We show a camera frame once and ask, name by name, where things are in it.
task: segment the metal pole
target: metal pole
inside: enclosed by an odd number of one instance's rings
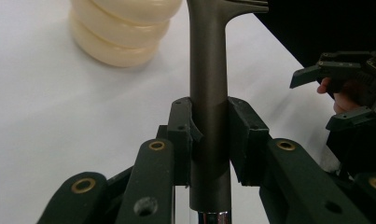
[[[203,135],[191,152],[190,207],[202,214],[231,210],[226,23],[218,16],[218,2],[188,0],[190,100]]]

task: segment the person's hand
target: person's hand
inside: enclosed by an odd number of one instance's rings
[[[330,82],[330,77],[325,77],[322,79],[321,85],[318,87],[317,92],[320,94],[327,92],[327,85]],[[345,82],[341,91],[339,93],[334,93],[335,104],[333,109],[337,114],[344,113],[356,108],[359,108],[361,105],[358,105],[354,99],[361,92],[361,86],[359,83],[353,80]]]

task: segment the white tabletop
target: white tabletop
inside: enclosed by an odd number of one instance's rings
[[[0,0],[0,223],[37,222],[72,175],[109,178],[132,166],[171,102],[188,96],[185,2],[154,59],[133,68],[85,54],[70,36],[69,9],[67,0]],[[272,137],[298,141],[318,160],[330,98],[314,83],[288,88],[300,65],[254,15],[231,21],[227,41],[229,95],[253,106]],[[233,181],[233,222],[268,222],[258,189]],[[188,190],[176,198],[176,223],[189,223]]]

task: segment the human finger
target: human finger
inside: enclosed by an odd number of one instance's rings
[[[331,78],[330,77],[325,77],[321,81],[321,85],[316,89],[316,91],[320,94],[326,93],[327,92],[327,85],[329,84]]]
[[[354,102],[348,94],[345,92],[340,92],[340,93],[334,93],[335,97],[335,105],[337,105],[339,108],[338,110],[343,110],[343,111],[350,111],[356,108],[359,108],[360,105],[358,105],[356,102]]]

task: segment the white table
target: white table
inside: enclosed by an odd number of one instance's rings
[[[132,166],[140,145],[188,96],[188,10],[172,19],[145,65],[111,67],[74,43],[70,3],[0,0],[0,223],[35,223],[72,175],[107,178]],[[290,90],[299,63],[252,14],[227,27],[230,96],[246,100],[272,137],[300,142],[319,160],[332,102],[316,84]],[[258,189],[233,178],[233,222],[267,223]],[[177,188],[176,223],[189,223]]]

